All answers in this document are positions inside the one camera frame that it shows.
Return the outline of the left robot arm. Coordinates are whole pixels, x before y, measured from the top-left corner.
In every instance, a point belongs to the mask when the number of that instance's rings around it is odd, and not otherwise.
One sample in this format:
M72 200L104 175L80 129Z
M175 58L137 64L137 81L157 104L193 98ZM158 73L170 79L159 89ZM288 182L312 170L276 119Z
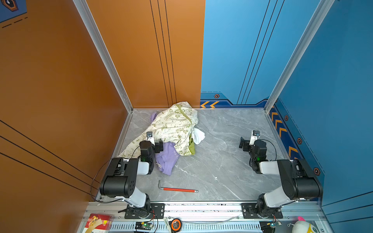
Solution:
M111 159L100 184L101 195L113 198L114 202L127 203L127 207L119 211L125 213L125 218L155 217L149 195L136 187L136 181L137 176L150 175L153 172L155 155L163 151L163 141L142 141L139 143L139 149L138 158Z

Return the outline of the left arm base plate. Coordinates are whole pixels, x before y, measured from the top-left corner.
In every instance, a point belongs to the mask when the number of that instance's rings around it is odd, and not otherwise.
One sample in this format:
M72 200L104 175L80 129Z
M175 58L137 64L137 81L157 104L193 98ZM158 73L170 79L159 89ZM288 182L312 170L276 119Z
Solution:
M150 219L154 216L158 219L162 219L165 213L164 203L150 203L145 204L142 208L127 207L125 209L125 219Z

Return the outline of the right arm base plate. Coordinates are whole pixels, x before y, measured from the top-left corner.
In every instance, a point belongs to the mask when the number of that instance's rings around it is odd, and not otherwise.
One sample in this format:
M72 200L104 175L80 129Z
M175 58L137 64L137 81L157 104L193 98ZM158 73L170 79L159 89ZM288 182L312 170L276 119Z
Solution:
M283 214L280 208L269 208L266 205L258 207L257 203L242 203L241 211L245 219L273 218L282 219Z

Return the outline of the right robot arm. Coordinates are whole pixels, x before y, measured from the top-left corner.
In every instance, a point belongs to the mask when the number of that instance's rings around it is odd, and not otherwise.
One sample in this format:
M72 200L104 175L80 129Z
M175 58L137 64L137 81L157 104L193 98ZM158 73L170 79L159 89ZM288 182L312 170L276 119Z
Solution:
M267 159L267 143L257 137L250 140L240 139L239 148L250 155L250 167L257 174L278 175L281 185L277 189L259 195L256 203L243 203L242 214L245 219L283 217L281 208L301 199L320 198L322 185L304 159Z

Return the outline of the purple cloth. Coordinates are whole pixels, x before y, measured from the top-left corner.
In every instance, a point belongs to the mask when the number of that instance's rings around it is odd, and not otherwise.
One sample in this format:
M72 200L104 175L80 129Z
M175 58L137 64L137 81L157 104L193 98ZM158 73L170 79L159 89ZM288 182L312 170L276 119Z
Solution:
M172 142L163 142L163 151L155 154L158 169L168 176L172 175L172 170L180 157L174 147L175 144Z

